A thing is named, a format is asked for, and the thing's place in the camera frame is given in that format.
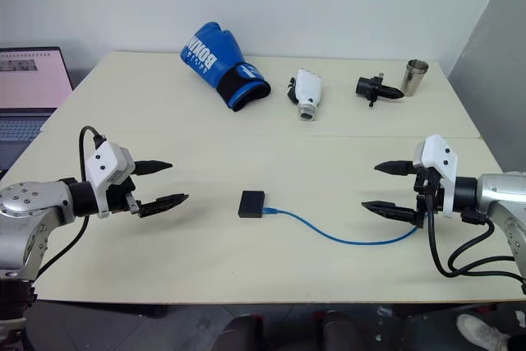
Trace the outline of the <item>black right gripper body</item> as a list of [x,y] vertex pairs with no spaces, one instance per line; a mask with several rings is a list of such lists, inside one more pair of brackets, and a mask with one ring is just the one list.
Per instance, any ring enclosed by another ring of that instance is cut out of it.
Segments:
[[442,176],[434,168],[416,170],[413,190],[417,193],[417,209],[414,225],[422,229],[424,219],[430,218],[442,208],[444,192],[440,192]]

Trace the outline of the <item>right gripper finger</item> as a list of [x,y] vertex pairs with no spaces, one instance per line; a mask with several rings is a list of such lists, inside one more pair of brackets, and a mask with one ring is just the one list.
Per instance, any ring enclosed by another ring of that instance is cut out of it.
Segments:
[[391,175],[408,176],[410,174],[416,174],[418,171],[415,169],[413,162],[408,160],[391,160],[377,164],[374,167],[375,170],[382,173],[388,173]]
[[398,220],[410,224],[417,224],[417,212],[406,207],[399,207],[387,201],[364,201],[362,207],[370,212],[387,219]]

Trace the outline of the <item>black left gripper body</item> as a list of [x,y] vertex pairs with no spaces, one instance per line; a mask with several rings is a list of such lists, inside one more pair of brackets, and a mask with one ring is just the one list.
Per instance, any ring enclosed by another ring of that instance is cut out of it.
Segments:
[[111,184],[107,190],[108,209],[111,213],[130,212],[139,215],[141,203],[132,195],[136,186],[130,177],[120,184]]

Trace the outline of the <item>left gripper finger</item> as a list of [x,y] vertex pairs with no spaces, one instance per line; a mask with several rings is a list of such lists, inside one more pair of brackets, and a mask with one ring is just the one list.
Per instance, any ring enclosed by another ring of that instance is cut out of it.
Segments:
[[135,162],[135,168],[133,173],[137,176],[148,175],[152,173],[157,173],[165,169],[172,168],[171,163],[167,163],[159,160],[141,160]]
[[139,217],[157,215],[182,204],[189,196],[184,193],[162,196],[155,201],[139,204]]

